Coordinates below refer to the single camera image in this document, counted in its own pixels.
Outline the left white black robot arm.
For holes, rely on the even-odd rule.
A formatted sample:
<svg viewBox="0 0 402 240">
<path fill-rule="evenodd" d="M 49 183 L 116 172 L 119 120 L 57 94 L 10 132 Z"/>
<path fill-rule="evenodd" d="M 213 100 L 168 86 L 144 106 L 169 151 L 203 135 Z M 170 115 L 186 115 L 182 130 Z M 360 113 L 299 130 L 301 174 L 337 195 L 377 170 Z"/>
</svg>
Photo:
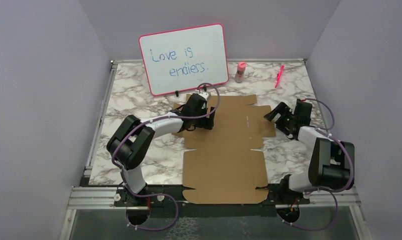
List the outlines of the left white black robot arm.
<svg viewBox="0 0 402 240">
<path fill-rule="evenodd" d="M 134 115 L 127 116 L 115 131 L 106 149 L 112 163 L 120 169 L 127 199 L 140 205 L 146 199 L 141 163 L 145 159 L 151 142 L 158 137 L 193 131 L 211 130 L 214 125 L 215 108 L 208 107 L 211 95 L 204 91 L 192 94 L 187 102 L 170 112 L 145 120 Z"/>
</svg>

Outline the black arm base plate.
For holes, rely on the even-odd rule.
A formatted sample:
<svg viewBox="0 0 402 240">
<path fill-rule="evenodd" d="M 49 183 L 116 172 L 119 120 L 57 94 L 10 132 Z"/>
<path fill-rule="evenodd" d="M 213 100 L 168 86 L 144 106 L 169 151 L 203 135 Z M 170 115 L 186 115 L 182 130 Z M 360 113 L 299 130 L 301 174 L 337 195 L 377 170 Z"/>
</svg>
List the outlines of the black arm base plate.
<svg viewBox="0 0 402 240">
<path fill-rule="evenodd" d="M 176 207 L 174 202 L 165 195 L 172 196 L 178 205 L 178 216 L 188 218 L 209 217 L 276 217 L 276 206 L 284 208 L 300 207 L 310 203 L 300 193 L 283 196 L 280 186 L 272 183 L 267 186 L 268 196 L 257 204 L 194 204 L 189 203 L 183 191 L 187 189 L 181 184 L 172 185 L 147 185 L 141 195 L 161 194 L 160 196 L 136 197 L 123 187 L 116 190 L 114 199 L 115 207 L 124 207 L 133 216 L 147 215 L 152 218 L 173 218 Z"/>
</svg>

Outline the brown cardboard box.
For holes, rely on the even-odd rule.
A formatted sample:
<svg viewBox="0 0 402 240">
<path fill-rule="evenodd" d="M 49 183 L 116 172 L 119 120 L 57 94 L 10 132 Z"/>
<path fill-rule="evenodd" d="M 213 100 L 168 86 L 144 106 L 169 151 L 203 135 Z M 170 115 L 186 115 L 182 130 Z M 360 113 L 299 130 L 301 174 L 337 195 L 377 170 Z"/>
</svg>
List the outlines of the brown cardboard box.
<svg viewBox="0 0 402 240">
<path fill-rule="evenodd" d="M 192 204 L 258 204 L 267 198 L 264 138 L 276 135 L 264 118 L 271 111 L 256 95 L 211 97 L 217 107 L 211 130 L 178 134 L 184 139 L 183 196 Z"/>
</svg>

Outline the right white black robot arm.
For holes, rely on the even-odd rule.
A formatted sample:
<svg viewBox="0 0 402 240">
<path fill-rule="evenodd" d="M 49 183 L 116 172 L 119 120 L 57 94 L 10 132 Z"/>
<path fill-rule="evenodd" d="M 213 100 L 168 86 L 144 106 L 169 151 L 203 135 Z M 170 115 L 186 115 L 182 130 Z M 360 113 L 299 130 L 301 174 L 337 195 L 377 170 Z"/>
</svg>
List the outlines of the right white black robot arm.
<svg viewBox="0 0 402 240">
<path fill-rule="evenodd" d="M 328 128 L 311 125 L 311 99 L 298 99 L 294 110 L 280 102 L 264 119 L 274 121 L 276 129 L 291 140 L 308 148 L 310 164 L 307 171 L 284 176 L 276 192 L 285 203 L 304 198 L 315 190 L 339 193 L 349 190 L 355 182 L 355 146 L 333 137 Z"/>
</svg>

